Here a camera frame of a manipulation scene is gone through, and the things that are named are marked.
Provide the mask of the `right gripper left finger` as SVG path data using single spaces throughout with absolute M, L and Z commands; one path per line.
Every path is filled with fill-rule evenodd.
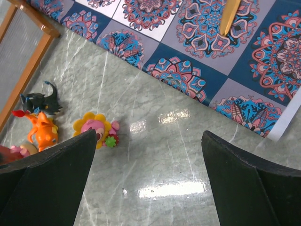
M 2 226 L 72 226 L 96 149 L 88 130 L 0 166 Z

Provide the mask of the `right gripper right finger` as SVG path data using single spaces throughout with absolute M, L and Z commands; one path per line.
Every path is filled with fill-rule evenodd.
M 301 172 L 240 149 L 210 131 L 202 153 L 222 226 L 299 226 Z

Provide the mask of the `pink bear donut toy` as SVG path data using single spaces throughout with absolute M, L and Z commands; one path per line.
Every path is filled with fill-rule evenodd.
M 5 147 L 0 146 L 0 164 L 8 164 L 33 154 L 36 154 L 38 149 L 31 143 L 24 143 L 20 146 Z

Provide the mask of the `pink bear sunflower toy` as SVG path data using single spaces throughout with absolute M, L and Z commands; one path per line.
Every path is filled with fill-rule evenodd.
M 119 143 L 117 132 L 120 129 L 120 124 L 117 121 L 107 121 L 103 114 L 85 113 L 81 119 L 75 121 L 73 129 L 74 137 L 87 130 L 94 129 L 97 140 L 96 149 L 103 146 L 115 147 Z

